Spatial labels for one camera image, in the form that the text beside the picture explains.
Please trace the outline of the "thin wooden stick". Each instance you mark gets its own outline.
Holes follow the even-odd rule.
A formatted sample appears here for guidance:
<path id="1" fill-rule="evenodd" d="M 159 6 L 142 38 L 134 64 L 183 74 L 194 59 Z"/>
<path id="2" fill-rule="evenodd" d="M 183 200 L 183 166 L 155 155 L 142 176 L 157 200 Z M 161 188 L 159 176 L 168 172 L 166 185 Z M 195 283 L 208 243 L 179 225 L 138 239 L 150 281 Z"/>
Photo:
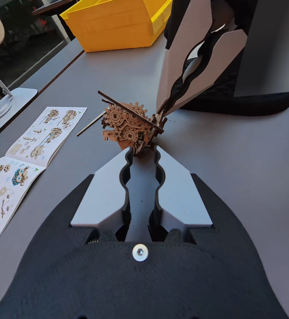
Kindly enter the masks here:
<path id="1" fill-rule="evenodd" d="M 106 114 L 106 111 L 103 111 L 101 114 L 99 114 L 96 118 L 94 118 L 87 126 L 85 126 L 76 136 L 80 136 L 84 131 L 86 131 L 90 126 L 92 126 L 95 122 L 97 122 L 99 119 L 103 118 L 103 116 Z"/>

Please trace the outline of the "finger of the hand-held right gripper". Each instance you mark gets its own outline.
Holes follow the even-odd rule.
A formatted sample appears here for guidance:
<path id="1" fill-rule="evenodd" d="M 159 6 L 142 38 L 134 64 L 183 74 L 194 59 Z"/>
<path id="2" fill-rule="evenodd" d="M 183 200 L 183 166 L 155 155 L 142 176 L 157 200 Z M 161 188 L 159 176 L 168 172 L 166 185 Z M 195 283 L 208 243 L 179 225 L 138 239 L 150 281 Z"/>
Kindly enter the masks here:
<path id="1" fill-rule="evenodd" d="M 204 40 L 212 26 L 211 1 L 191 0 L 164 62 L 157 95 L 156 110 L 170 100 L 174 84 L 183 75 L 183 66 L 192 49 Z"/>
<path id="2" fill-rule="evenodd" d="M 165 116 L 184 106 L 187 102 L 210 88 L 234 58 L 244 48 L 247 35 L 242 29 L 229 31 L 220 36 L 215 43 L 209 62 L 198 75 L 198 68 L 188 67 L 191 73 L 185 71 L 185 80 L 182 88 L 184 93 L 175 98 L 173 105 L 167 110 Z"/>

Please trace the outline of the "illustrated instruction booklet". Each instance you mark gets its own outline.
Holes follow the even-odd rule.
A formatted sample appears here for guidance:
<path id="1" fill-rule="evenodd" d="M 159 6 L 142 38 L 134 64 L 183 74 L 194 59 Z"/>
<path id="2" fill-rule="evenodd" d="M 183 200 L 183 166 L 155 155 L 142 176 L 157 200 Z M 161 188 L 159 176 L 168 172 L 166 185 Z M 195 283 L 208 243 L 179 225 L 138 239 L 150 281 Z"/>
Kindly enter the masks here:
<path id="1" fill-rule="evenodd" d="M 46 107 L 0 158 L 0 235 L 87 107 Z"/>

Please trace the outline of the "wooden gear model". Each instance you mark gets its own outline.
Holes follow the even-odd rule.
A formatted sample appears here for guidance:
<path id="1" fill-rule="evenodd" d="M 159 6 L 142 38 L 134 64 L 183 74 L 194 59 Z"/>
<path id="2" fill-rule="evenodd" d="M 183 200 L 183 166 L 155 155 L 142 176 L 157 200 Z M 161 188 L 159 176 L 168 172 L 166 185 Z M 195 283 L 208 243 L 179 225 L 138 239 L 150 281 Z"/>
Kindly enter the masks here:
<path id="1" fill-rule="evenodd" d="M 108 104 L 101 121 L 104 140 L 117 142 L 122 150 L 132 147 L 135 157 L 140 157 L 147 148 L 153 149 L 153 139 L 164 132 L 167 122 L 163 111 L 149 118 L 143 104 L 120 103 L 101 91 L 98 93 Z"/>

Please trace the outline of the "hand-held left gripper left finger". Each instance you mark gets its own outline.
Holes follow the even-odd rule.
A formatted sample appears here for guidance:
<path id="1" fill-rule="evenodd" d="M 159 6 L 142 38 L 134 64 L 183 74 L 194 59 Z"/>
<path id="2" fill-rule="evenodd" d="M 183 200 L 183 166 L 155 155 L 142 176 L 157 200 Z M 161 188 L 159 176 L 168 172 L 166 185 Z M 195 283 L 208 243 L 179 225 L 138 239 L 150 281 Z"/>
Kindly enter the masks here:
<path id="1" fill-rule="evenodd" d="M 127 147 L 98 169 L 72 218 L 73 227 L 94 227 L 99 232 L 128 228 L 131 221 L 129 191 L 133 149 Z"/>

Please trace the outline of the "yellow plastic bin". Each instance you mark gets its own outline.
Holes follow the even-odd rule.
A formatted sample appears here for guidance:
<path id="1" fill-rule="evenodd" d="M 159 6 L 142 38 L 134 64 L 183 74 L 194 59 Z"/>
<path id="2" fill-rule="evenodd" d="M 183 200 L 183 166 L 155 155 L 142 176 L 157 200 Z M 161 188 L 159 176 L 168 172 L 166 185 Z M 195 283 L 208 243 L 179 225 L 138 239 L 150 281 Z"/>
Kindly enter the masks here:
<path id="1" fill-rule="evenodd" d="M 60 16 L 89 53 L 150 47 L 171 8 L 171 0 L 81 0 Z"/>

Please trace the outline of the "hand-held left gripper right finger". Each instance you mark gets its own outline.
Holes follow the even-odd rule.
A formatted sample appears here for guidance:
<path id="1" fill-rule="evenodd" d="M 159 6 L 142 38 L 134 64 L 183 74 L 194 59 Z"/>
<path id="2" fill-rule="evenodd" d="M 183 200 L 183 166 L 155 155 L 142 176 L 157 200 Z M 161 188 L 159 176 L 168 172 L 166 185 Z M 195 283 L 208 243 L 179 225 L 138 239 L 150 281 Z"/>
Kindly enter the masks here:
<path id="1" fill-rule="evenodd" d="M 154 161 L 159 182 L 155 195 L 156 223 L 168 232 L 211 227 L 213 222 L 190 171 L 160 146 L 155 146 Z"/>

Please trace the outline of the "grey flat stand base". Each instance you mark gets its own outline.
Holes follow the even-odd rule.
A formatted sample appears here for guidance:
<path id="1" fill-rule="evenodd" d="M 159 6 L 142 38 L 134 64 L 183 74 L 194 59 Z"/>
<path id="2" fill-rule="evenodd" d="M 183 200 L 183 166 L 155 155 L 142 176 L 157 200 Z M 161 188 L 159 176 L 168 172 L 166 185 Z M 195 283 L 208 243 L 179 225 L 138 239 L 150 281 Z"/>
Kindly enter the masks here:
<path id="1" fill-rule="evenodd" d="M 16 88 L 0 100 L 0 129 L 32 99 L 38 91 L 30 88 Z"/>

